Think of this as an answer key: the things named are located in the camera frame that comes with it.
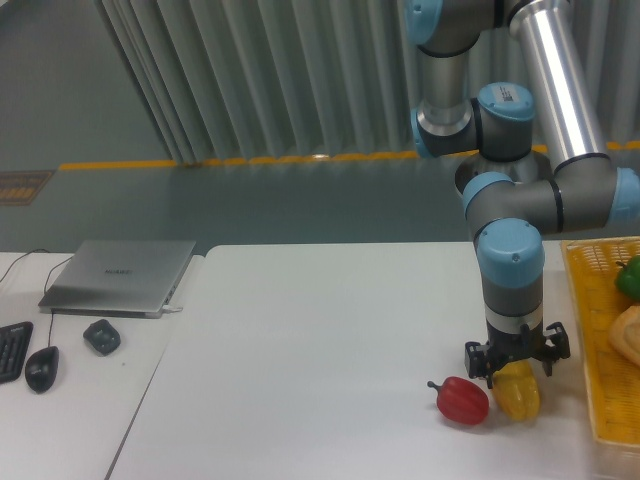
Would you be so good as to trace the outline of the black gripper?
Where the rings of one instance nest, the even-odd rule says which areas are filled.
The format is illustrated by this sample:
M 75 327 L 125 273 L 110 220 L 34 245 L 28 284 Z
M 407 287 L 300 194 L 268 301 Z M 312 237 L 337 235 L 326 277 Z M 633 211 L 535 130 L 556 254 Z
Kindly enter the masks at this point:
M 547 377 L 553 375 L 553 367 L 559 360 L 570 357 L 570 343 L 564 325 L 542 323 L 530 329 L 523 325 L 518 333 L 506 333 L 487 324 L 488 343 L 465 343 L 464 364 L 470 379 L 484 379 L 488 389 L 494 387 L 494 374 L 506 364 L 533 358 L 543 368 Z

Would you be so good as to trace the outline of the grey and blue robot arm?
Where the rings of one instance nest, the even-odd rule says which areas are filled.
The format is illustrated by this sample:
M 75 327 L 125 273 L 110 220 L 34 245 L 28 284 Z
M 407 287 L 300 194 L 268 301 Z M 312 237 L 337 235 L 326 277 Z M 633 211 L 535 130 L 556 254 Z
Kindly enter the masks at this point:
M 567 1 L 409 1 L 410 42 L 431 62 L 411 113 L 424 158 L 477 150 L 482 169 L 461 187 L 485 303 L 488 339 L 465 346 L 472 378 L 491 380 L 533 358 L 546 371 L 570 355 L 560 323 L 543 322 L 542 238 L 639 216 L 639 178 L 609 157 L 571 35 Z M 497 82 L 476 97 L 466 65 L 480 35 L 519 43 L 527 87 Z

